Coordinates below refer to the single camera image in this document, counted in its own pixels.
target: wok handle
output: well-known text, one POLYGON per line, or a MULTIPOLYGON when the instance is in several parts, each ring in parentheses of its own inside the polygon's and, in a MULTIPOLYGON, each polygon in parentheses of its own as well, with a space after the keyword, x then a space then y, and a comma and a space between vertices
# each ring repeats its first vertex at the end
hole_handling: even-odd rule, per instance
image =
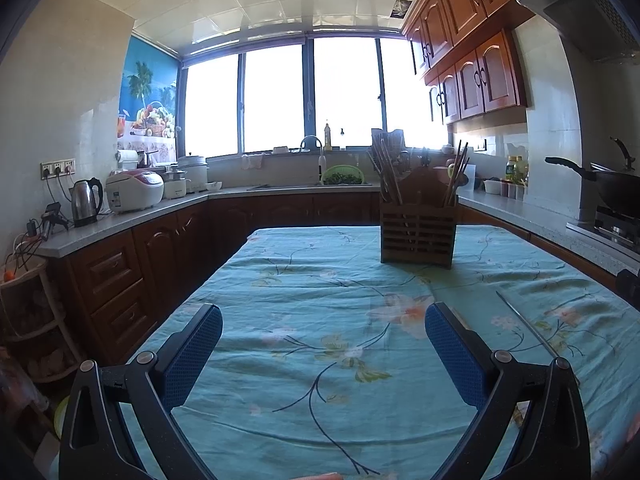
POLYGON ((585 180, 592 180, 595 182, 596 174, 594 171, 585 170, 583 167, 578 166, 574 161, 562 158, 561 156, 546 156, 545 162, 547 164, 558 164, 559 166, 566 166, 570 170, 574 170, 585 180))
POLYGON ((634 156, 629 155, 629 150, 626 148, 625 143, 622 142, 620 139, 616 139, 615 137, 609 137, 609 139, 613 140, 613 142, 615 142, 618 145, 618 147, 620 148, 620 151, 622 152, 622 156, 625 157, 626 168, 629 171, 632 171, 633 168, 631 167, 631 165, 636 161, 636 158, 634 156))

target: wok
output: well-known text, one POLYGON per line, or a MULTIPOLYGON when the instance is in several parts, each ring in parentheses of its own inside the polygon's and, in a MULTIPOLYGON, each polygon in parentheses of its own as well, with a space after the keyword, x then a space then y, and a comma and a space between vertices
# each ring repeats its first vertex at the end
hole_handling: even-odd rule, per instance
POLYGON ((559 156, 548 156, 545 162, 566 166, 584 180, 596 183, 602 201, 613 211, 640 218, 640 176, 617 171, 589 171, 559 156))

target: countertop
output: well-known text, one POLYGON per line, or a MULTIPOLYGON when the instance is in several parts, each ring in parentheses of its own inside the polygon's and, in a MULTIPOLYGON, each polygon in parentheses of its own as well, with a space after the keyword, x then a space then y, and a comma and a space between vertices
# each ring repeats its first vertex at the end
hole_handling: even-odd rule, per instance
POLYGON ((567 216, 547 209, 483 191, 458 191, 458 203, 495 216, 527 231, 546 238, 586 260, 616 275, 622 269, 637 274, 640 262, 608 245, 568 229, 567 216))
POLYGON ((269 196, 282 194, 318 194, 318 193, 358 193, 378 192, 379 184, 371 186, 309 186, 309 187, 269 187, 266 189, 254 189, 254 187, 229 187, 220 191, 194 193, 184 198, 161 200, 157 205, 128 213, 110 213, 98 216, 98 221, 83 227, 71 227, 69 231, 60 227, 56 228, 49 240, 40 244, 35 254, 47 258, 62 258, 87 245, 98 242, 107 236, 117 234, 136 225, 142 224, 159 216, 194 205, 206 200, 219 198, 235 198, 243 196, 269 196))

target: rice cooker lid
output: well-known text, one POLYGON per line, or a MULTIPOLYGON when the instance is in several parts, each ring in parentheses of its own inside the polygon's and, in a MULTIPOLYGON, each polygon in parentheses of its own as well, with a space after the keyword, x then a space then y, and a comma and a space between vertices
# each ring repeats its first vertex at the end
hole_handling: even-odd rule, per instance
POLYGON ((140 181, 145 186, 157 186, 162 184, 162 178, 154 171, 149 170, 129 170, 122 171, 111 175, 107 179, 107 184, 113 184, 114 182, 121 182, 123 180, 135 179, 140 181))
POLYGON ((206 166, 207 159, 201 155, 185 155, 178 159, 178 168, 188 168, 191 166, 206 166))

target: metal screw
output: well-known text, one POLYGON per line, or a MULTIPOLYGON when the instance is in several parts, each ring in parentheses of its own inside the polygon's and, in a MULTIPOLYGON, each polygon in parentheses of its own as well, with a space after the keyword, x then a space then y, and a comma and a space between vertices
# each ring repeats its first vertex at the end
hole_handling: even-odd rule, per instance
POLYGON ((497 350, 494 354, 495 358, 501 363, 508 363, 511 361, 511 354, 506 350, 497 350))
POLYGON ((561 368, 562 370, 568 370, 570 366, 569 361, 567 361, 564 357, 557 357, 556 364, 558 365, 558 368, 561 368))
POLYGON ((154 353, 145 350, 144 352, 140 352, 136 357, 136 361, 141 365, 146 365, 151 359, 154 358, 154 353))
POLYGON ((87 359, 86 361, 82 361, 82 364, 80 365, 80 371, 88 372, 93 367, 94 367, 94 362, 91 359, 87 359))

